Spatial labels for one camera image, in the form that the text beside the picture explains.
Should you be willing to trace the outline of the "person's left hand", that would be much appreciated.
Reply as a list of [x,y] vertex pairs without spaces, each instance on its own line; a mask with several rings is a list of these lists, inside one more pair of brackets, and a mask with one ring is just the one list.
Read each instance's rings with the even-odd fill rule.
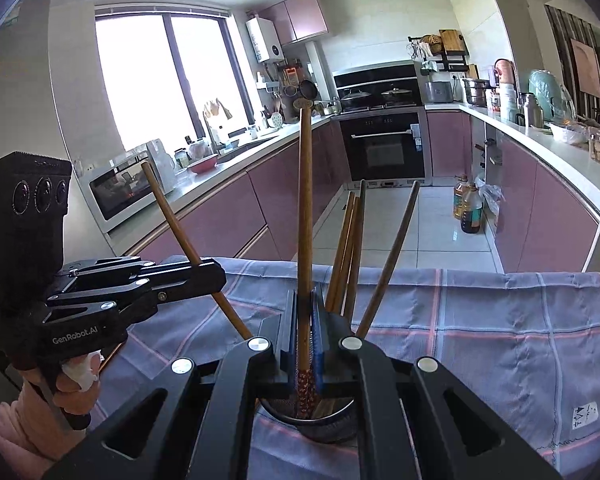
[[0,479],[39,479],[75,448],[84,430],[66,429],[64,410],[85,415],[100,393],[98,351],[68,361],[56,379],[57,391],[46,402],[34,390],[42,382],[39,370],[23,370],[18,399],[0,404]]

